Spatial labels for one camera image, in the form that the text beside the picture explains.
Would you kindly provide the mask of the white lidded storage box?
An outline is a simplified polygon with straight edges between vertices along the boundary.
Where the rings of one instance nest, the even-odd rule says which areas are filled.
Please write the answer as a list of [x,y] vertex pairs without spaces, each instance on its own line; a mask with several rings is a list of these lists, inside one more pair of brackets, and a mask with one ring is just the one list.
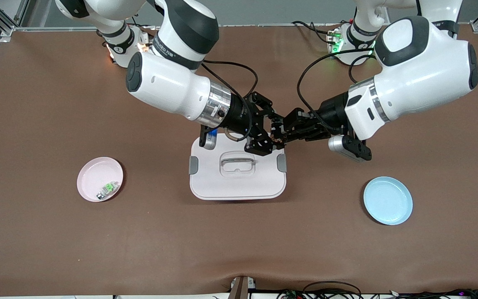
[[240,201],[273,199],[287,184],[284,150],[266,156],[244,151],[245,141],[234,142],[224,134],[215,136],[214,149],[199,146],[195,139],[188,164],[190,188],[199,199]]

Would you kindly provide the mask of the light blue round plate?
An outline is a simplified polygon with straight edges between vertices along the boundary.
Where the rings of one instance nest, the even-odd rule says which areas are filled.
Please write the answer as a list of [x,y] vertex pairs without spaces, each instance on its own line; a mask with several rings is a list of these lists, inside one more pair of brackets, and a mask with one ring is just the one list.
[[399,180],[381,176],[370,180],[363,191],[363,203],[368,214],[383,225],[400,225],[413,212],[413,198]]

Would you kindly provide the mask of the pink round plate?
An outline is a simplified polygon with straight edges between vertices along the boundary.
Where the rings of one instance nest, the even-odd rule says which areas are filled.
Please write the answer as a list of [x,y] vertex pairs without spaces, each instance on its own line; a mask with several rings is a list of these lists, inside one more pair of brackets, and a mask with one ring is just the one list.
[[98,157],[86,163],[80,170],[76,183],[77,190],[81,197],[89,202],[106,202],[118,191],[106,201],[99,201],[96,194],[102,186],[112,181],[120,183],[119,191],[124,181],[124,170],[121,164],[110,157]]

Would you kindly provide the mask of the aluminium table edge rail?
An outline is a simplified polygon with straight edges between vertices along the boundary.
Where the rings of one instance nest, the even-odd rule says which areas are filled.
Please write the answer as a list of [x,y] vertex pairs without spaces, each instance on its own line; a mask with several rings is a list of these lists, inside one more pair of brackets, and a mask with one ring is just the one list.
[[[460,25],[469,25],[471,22],[459,22]],[[292,23],[260,23],[258,25],[219,25],[222,27],[293,27],[300,24]],[[341,23],[316,23],[319,27],[337,27]],[[149,30],[158,30],[161,27],[159,25],[143,25],[141,28]],[[14,32],[94,32],[95,27],[16,27]]]

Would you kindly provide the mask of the small metal bracket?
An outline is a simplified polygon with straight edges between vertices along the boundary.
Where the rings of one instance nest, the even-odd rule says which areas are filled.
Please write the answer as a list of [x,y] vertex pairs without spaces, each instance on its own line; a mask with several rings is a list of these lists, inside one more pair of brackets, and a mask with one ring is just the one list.
[[231,290],[227,299],[252,299],[252,291],[256,289],[256,281],[252,277],[239,276],[231,282]]

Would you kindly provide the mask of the green and silver switch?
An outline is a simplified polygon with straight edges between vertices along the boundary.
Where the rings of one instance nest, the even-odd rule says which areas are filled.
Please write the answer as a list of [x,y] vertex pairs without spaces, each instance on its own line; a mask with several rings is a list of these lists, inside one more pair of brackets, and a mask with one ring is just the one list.
[[105,201],[112,197],[120,188],[120,183],[117,181],[112,181],[102,186],[100,191],[96,194],[96,198],[99,201]]

